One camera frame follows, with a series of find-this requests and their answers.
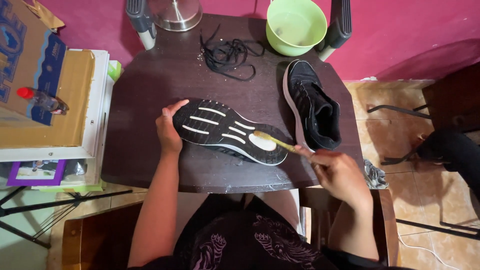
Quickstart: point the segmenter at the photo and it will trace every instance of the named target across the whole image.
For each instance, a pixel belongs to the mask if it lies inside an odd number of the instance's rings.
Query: black sneaker
[[[218,101],[190,99],[173,116],[173,125],[185,141],[239,159],[275,166],[287,157],[287,150],[253,135],[255,130],[277,139],[285,135],[276,127],[255,123]]]
[[[308,62],[295,60],[288,65],[283,75],[283,94],[295,115],[297,144],[312,151],[340,145],[340,106],[323,92]]]

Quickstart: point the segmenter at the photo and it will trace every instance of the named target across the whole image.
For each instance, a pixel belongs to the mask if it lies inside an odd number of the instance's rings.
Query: red bottle cap
[[[17,95],[25,99],[30,99],[33,98],[34,92],[32,91],[32,89],[29,89],[27,87],[21,87],[17,89]]]

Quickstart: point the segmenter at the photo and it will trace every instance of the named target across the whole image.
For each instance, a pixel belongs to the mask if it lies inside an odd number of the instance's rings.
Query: bottle
[[[17,90],[17,95],[24,99],[34,100],[34,106],[40,106],[53,114],[63,114],[67,112],[67,105],[56,98],[50,97],[42,91],[35,90],[30,87],[21,87]]]

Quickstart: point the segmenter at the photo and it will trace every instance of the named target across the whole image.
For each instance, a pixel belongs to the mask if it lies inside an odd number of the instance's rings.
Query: dark wooden tabletop
[[[214,41],[259,40],[265,55],[249,55],[247,63],[257,75],[236,81],[210,71],[201,58],[200,30],[208,38],[221,24]],[[101,177],[104,181],[147,188],[160,159],[155,119],[162,108],[183,98],[213,99],[228,104],[243,117],[278,127],[293,144],[295,119],[284,99],[281,80],[295,57],[281,56],[268,45],[266,20],[204,14],[184,33],[157,30],[156,45],[139,53],[113,87],[106,149]],[[310,50],[301,56],[316,70],[324,91],[340,104],[342,144],[337,148],[363,165],[351,95],[328,63]],[[236,70],[248,77],[249,67]],[[182,192],[244,193],[318,185],[310,165],[288,154],[278,166],[241,161],[226,154],[184,142],[180,155]]]

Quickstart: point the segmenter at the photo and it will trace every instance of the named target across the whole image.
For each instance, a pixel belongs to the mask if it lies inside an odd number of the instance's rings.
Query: magenta wall
[[[265,18],[269,0],[200,0],[205,13]],[[314,0],[330,17],[330,0]],[[70,48],[128,64],[143,49],[125,0],[41,0]],[[343,80],[438,79],[480,61],[478,0],[352,0],[353,35],[328,60]]]

